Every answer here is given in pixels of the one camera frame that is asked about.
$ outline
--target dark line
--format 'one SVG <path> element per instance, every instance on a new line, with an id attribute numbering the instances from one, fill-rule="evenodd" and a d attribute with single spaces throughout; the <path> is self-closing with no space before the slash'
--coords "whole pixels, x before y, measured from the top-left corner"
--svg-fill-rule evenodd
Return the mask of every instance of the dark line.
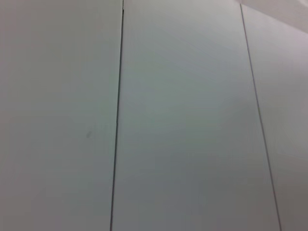
<path id="1" fill-rule="evenodd" d="M 110 212 L 110 231 L 112 231 L 112 225 L 114 220 L 114 200 L 115 200 L 115 179 L 116 179 L 116 152 L 117 152 L 117 135 L 119 124 L 119 105 L 120 105 L 120 86 L 121 86 L 121 69 L 122 69 L 122 50 L 123 50 L 123 22 L 124 22 L 124 0 L 122 1 L 122 25 L 121 25 L 121 45 L 120 45 L 120 65 L 119 65 L 119 83 L 117 90 L 117 109 L 116 109 L 116 129 L 115 129 L 115 157 L 114 157 L 114 172 L 112 180 L 112 197 L 111 197 L 111 212 Z"/>
<path id="2" fill-rule="evenodd" d="M 240 6 L 241 6 L 242 20 L 243 20 L 243 26 L 244 26 L 244 32 L 245 32 L 245 38 L 246 38 L 246 44 L 247 44 L 247 50 L 248 50 L 248 56 L 249 56 L 250 69 L 251 69 L 251 73 L 252 73 L 252 79 L 253 79 L 254 88 L 255 88 L 255 94 L 256 94 L 256 99 L 257 99 L 257 107 L 258 107 L 259 119 L 260 119 L 260 123 L 261 123 L 263 140 L 264 140 L 264 144 L 265 144 L 266 157 L 267 157 L 268 164 L 269 164 L 270 181 L 271 181 L 271 185 L 272 185 L 272 189 L 273 189 L 273 193 L 274 193 L 274 200 L 275 200 L 277 218 L 278 218 L 278 223 L 279 223 L 279 229 L 280 229 L 280 231 L 282 231 L 282 225 L 281 225 L 281 220 L 280 220 L 280 215 L 279 215 L 279 209 L 278 209 L 277 196 L 276 196 L 276 191 L 275 191 L 275 186 L 274 186 L 273 174 L 272 174 L 272 170 L 271 170 L 271 166 L 270 166 L 270 161 L 269 161 L 270 157 L 269 157 L 269 152 L 268 152 L 268 145 L 267 145 L 266 139 L 265 139 L 264 125 L 263 125 L 263 121 L 262 121 L 261 110 L 260 110 L 260 105 L 259 105 L 259 100 L 258 100 L 258 95 L 257 95 L 257 87 L 256 87 L 256 82 L 255 82 L 255 75 L 254 75 L 254 71 L 253 71 L 253 68 L 252 68 L 252 62 L 251 62 L 249 45 L 248 45 L 247 32 L 246 32 L 246 26 L 245 26 L 244 14 L 243 14 L 243 8 L 242 8 L 241 4 L 240 4 Z"/>

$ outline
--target white panel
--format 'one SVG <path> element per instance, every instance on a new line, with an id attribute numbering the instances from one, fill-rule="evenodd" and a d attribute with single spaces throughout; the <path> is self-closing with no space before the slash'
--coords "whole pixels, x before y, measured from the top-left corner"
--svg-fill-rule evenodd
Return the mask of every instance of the white panel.
<path id="1" fill-rule="evenodd" d="M 244 7 L 282 230 L 308 230 L 308 34 Z"/>
<path id="2" fill-rule="evenodd" d="M 0 230 L 109 230 L 122 0 L 0 1 Z"/>
<path id="3" fill-rule="evenodd" d="M 239 3 L 128 0 L 114 231 L 277 231 Z"/>
<path id="4" fill-rule="evenodd" d="M 241 2 L 308 33 L 308 0 L 241 0 Z"/>

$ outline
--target white surface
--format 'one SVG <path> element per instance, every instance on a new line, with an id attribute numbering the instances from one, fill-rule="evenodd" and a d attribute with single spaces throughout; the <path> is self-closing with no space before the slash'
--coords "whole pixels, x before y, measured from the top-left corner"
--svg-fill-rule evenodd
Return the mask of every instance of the white surface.
<path id="1" fill-rule="evenodd" d="M 308 34 L 244 7 L 283 231 L 308 230 Z"/>
<path id="2" fill-rule="evenodd" d="M 125 2 L 113 231 L 278 231 L 239 3 Z"/>
<path id="3" fill-rule="evenodd" d="M 122 0 L 0 1 L 0 230 L 109 230 Z"/>
<path id="4" fill-rule="evenodd" d="M 269 16 L 308 33 L 307 0 L 238 0 Z"/>

